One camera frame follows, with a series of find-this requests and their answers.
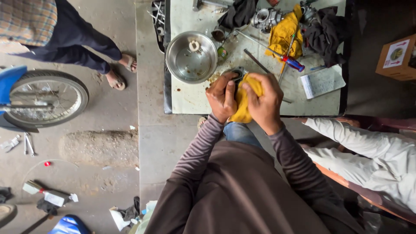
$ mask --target stainless steel bowl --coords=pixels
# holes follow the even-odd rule
[[[190,52],[189,43],[201,45],[199,52]],[[166,65],[173,76],[188,84],[202,83],[214,74],[218,52],[214,42],[205,34],[189,31],[177,35],[166,50]]]

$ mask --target yellow rag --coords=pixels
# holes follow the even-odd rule
[[[297,30],[289,56],[295,59],[299,58],[302,55],[303,43],[302,34],[298,27],[301,17],[302,10],[300,9],[300,5],[296,4],[293,8],[293,12],[285,14],[285,18],[270,31],[269,48],[281,55],[287,54],[290,42],[292,41],[292,36],[295,33],[295,30]],[[277,57],[269,50],[266,50],[265,55]]]
[[[263,87],[261,86],[260,81],[252,78],[249,76],[250,74],[247,73],[243,80],[238,84],[237,94],[235,100],[237,102],[237,112],[233,114],[228,121],[230,122],[241,122],[241,123],[249,123],[253,120],[250,113],[248,112],[248,97],[247,92],[241,86],[244,83],[248,83],[257,96],[262,96],[264,94]]]

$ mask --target brown shirt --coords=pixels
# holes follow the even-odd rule
[[[256,146],[217,142],[211,114],[182,155],[145,234],[363,233],[286,128],[270,136],[290,185]]]

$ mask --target notepad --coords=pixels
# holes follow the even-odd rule
[[[300,77],[307,99],[340,89],[346,85],[339,65]]]

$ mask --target hand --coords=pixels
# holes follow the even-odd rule
[[[280,104],[283,99],[283,91],[273,74],[250,73],[249,76],[261,82],[264,95],[258,97],[251,86],[244,83],[242,87],[247,92],[248,111],[267,135],[273,135],[280,131],[283,125],[280,120]]]
[[[237,111],[237,102],[234,100],[235,83],[232,81],[237,76],[238,74],[233,72],[225,73],[205,92],[212,113],[222,124]]]

